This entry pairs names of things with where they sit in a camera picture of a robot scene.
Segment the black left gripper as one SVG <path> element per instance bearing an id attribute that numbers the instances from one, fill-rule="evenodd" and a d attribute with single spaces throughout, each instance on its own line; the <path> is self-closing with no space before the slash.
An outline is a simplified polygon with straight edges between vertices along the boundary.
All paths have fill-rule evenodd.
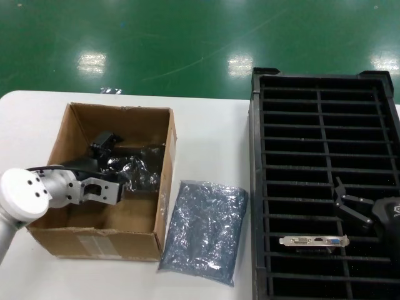
<path id="1" fill-rule="evenodd" d="M 71 161 L 63 162 L 62 165 L 74 173 L 77 180 L 85 180 L 87 178 L 104 179 L 104 175 L 99 166 L 97 159 L 106 157 L 106 147 L 113 147 L 116 143 L 121 142 L 121 137 L 111 131 L 103 131 L 92 142 L 89 150 L 91 157 L 83 156 Z"/>

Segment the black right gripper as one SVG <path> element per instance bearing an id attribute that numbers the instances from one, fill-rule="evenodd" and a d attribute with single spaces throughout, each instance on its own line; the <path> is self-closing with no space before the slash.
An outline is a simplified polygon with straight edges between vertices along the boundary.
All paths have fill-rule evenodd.
<path id="1" fill-rule="evenodd" d="M 362 231 L 370 231 L 374 222 L 355 208 L 372 208 L 372 215 L 376 220 L 376 231 L 388 250 L 399 250 L 399 197 L 385 197 L 375 202 L 365 197 L 356 197 L 348 194 L 340 177 L 336 177 L 334 188 L 334 212 L 336 216 Z"/>

